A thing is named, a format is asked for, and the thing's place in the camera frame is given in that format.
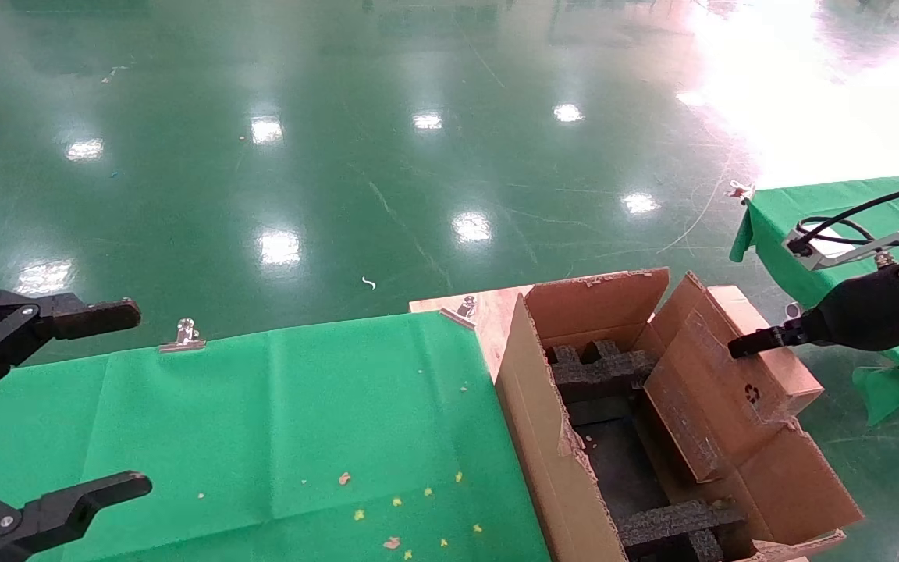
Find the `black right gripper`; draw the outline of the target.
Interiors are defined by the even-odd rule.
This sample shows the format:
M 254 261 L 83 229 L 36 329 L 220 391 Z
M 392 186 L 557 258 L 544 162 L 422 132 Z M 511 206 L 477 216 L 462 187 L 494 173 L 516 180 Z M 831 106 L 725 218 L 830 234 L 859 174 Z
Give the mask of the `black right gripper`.
M 756 329 L 728 342 L 732 358 L 806 343 L 849 348 L 899 347 L 899 264 L 846 279 L 802 322 Z

